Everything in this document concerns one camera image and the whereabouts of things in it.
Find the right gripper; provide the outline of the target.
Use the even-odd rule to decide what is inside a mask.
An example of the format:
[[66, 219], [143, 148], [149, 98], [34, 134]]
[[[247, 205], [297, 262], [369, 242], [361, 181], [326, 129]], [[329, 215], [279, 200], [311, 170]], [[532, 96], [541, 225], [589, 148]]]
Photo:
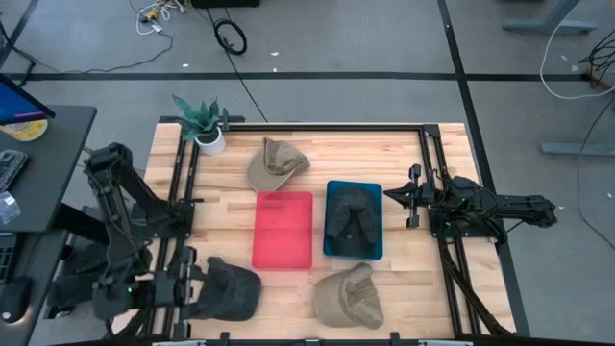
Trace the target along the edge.
[[419, 207], [429, 207], [435, 202], [435, 189], [430, 183], [419, 183], [422, 167], [420, 164], [413, 164], [408, 172], [410, 179], [410, 191], [407, 185], [402, 187], [391, 188], [383, 193], [399, 203], [401, 206], [408, 206], [409, 218], [407, 225], [409, 227], [419, 226], [419, 215], [417, 209]]

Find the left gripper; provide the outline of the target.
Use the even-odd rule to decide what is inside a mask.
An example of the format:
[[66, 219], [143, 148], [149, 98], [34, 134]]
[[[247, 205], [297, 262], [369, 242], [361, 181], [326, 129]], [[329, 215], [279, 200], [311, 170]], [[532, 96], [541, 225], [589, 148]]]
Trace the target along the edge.
[[[159, 272], [155, 275], [155, 307], [165, 308], [162, 323], [162, 332], [169, 337], [183, 338], [187, 336], [189, 327], [182, 317], [182, 309], [191, 298], [191, 275], [194, 268], [194, 280], [206, 284], [210, 280], [210, 274], [199, 265], [194, 265], [196, 250], [192, 247], [184, 247], [173, 263], [175, 271]], [[209, 304], [197, 302], [194, 307], [194, 318], [207, 320], [210, 318]]]

